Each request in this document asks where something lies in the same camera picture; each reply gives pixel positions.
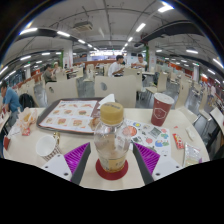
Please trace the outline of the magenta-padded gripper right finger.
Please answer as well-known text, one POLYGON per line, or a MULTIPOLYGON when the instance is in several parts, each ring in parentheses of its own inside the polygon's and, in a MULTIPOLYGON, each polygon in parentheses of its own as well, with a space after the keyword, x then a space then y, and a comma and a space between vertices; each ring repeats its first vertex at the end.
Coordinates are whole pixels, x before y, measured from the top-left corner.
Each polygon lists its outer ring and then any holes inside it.
POLYGON ((168 155, 159 155, 137 143, 133 144, 133 154, 145 185, 182 169, 182 166, 168 155))

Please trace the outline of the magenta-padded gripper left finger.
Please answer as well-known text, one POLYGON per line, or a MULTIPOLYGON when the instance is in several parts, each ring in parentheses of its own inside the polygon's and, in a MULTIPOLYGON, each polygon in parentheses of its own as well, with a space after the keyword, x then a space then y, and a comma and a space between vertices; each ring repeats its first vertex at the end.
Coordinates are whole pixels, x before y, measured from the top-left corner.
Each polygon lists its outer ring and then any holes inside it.
POLYGON ((90 153, 90 144, 85 143, 65 155, 56 154, 42 169, 79 185, 90 153))

